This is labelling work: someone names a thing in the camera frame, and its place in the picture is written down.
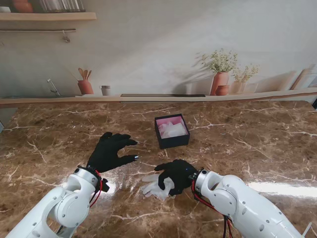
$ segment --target white plastic bag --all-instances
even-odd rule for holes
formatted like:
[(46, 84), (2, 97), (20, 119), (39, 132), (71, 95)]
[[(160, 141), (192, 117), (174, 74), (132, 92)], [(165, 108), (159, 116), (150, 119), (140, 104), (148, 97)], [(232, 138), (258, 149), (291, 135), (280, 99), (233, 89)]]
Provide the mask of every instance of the white plastic bag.
[(143, 182), (150, 182), (147, 185), (141, 187), (141, 191), (145, 197), (150, 197), (151, 195), (157, 197), (161, 201), (165, 201), (168, 198), (169, 191), (174, 188), (174, 182), (170, 178), (164, 179), (165, 190), (159, 187), (159, 174), (149, 175), (142, 179)]
[(173, 125), (169, 121), (168, 124), (162, 124), (158, 128), (162, 139), (186, 135), (186, 130), (182, 123)]

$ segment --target hook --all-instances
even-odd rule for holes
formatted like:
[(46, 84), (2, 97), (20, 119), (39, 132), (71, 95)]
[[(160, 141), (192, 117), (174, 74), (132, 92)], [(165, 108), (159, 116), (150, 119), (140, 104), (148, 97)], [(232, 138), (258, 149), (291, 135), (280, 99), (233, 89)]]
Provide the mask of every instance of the hook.
[(70, 38), (68, 36), (66, 36), (65, 34), (65, 31), (63, 30), (63, 40), (66, 42), (66, 43), (70, 43)]

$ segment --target black gloved hand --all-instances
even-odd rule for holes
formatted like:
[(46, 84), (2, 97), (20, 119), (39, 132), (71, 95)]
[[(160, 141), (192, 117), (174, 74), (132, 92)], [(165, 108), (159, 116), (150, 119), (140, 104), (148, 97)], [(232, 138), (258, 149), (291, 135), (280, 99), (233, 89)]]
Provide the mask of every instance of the black gloved hand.
[(125, 155), (121, 158), (117, 155), (118, 151), (123, 147), (137, 144), (130, 137), (130, 135), (112, 135), (111, 132), (103, 134), (91, 154), (87, 166), (93, 167), (99, 173), (103, 173), (138, 160), (138, 158), (135, 158), (137, 155)]
[(191, 181), (188, 176), (198, 172), (185, 160), (174, 160), (173, 162), (161, 164), (156, 166), (154, 170), (164, 170), (158, 178), (158, 185), (162, 190), (165, 190), (164, 179), (170, 177), (174, 182), (174, 188), (169, 192), (171, 196), (181, 194), (183, 189), (190, 187)]

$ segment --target shelf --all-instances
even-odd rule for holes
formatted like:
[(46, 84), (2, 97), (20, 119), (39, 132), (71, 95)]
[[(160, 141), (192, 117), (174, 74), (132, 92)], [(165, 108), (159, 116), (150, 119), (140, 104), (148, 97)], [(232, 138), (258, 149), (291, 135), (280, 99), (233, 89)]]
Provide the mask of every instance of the shelf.
[(54, 98), (0, 98), (0, 108), (6, 104), (20, 103), (70, 103), (70, 102), (218, 102), (218, 101), (258, 101), (258, 100), (274, 100), (279, 98), (293, 98), (317, 95), (317, 88), (305, 88), (298, 90), (276, 91), (253, 94), (239, 94), (226, 96), (206, 96), (206, 97), (121, 97), (115, 96), (97, 96), (84, 95), (79, 97), (54, 97)]
[(94, 12), (0, 13), (0, 21), (89, 21), (96, 19)]

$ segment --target beige wall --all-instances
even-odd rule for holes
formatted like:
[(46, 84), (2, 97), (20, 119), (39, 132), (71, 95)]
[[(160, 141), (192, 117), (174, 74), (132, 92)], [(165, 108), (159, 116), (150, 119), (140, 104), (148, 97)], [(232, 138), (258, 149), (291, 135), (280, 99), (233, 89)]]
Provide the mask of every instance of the beige wall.
[(0, 33), (0, 96), (80, 94), (78, 67), (91, 83), (119, 93), (208, 93), (210, 73), (196, 53), (225, 48), (241, 64), (261, 65), (252, 82), (317, 62), (316, 0), (86, 0), (98, 20), (7, 24), (1, 28), (76, 28), (57, 33)]

